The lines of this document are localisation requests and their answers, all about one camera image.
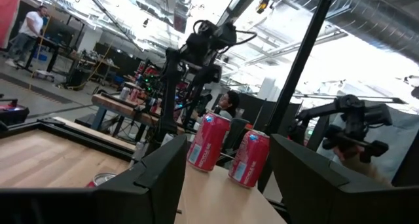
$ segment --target white t-shirt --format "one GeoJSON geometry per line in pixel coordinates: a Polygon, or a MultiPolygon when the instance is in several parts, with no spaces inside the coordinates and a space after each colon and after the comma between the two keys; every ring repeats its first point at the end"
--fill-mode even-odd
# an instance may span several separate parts
{"type": "Polygon", "coordinates": [[[22,24],[22,27],[20,27],[19,33],[25,33],[26,35],[29,35],[31,37],[37,37],[37,34],[41,31],[41,28],[44,24],[44,20],[39,16],[38,12],[31,11],[26,15],[25,21],[22,24]],[[34,33],[29,29],[27,26],[26,18],[30,18],[33,20],[33,27],[38,33],[34,33]]]}

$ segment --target dark hair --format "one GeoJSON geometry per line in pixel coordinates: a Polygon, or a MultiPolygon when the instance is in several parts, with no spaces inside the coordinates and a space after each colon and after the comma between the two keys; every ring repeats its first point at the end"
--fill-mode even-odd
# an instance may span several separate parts
{"type": "Polygon", "coordinates": [[[228,103],[231,103],[231,106],[225,109],[227,113],[230,113],[231,117],[236,116],[236,108],[238,107],[238,104],[240,103],[240,98],[238,97],[237,92],[234,92],[232,90],[229,90],[227,92],[228,95],[228,103]]]}

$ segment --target jeans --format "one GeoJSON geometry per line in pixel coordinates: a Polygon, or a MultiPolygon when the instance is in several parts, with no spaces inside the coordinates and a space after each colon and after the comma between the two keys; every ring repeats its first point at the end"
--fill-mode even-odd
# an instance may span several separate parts
{"type": "Polygon", "coordinates": [[[36,38],[30,37],[25,33],[19,33],[13,41],[13,45],[9,50],[9,58],[15,61],[25,61],[28,52],[31,52],[36,38]]]}

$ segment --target woman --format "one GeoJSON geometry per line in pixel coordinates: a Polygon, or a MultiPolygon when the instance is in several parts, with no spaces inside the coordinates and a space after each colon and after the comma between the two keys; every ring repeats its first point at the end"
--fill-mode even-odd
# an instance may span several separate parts
{"type": "MultiPolygon", "coordinates": [[[[236,109],[239,103],[240,99],[238,94],[232,90],[228,91],[218,101],[218,106],[221,108],[220,116],[228,120],[233,119],[236,116],[236,109]]],[[[195,111],[192,117],[196,119],[197,123],[201,123],[202,117],[198,117],[195,111]]]]}

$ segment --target chair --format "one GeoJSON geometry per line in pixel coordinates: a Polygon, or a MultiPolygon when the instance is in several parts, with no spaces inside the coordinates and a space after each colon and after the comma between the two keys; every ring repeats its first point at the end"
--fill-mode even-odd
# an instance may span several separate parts
{"type": "Polygon", "coordinates": [[[246,133],[246,125],[249,121],[245,119],[232,119],[230,124],[230,132],[224,140],[223,150],[225,153],[228,150],[237,150],[240,146],[241,139],[246,133]]]}

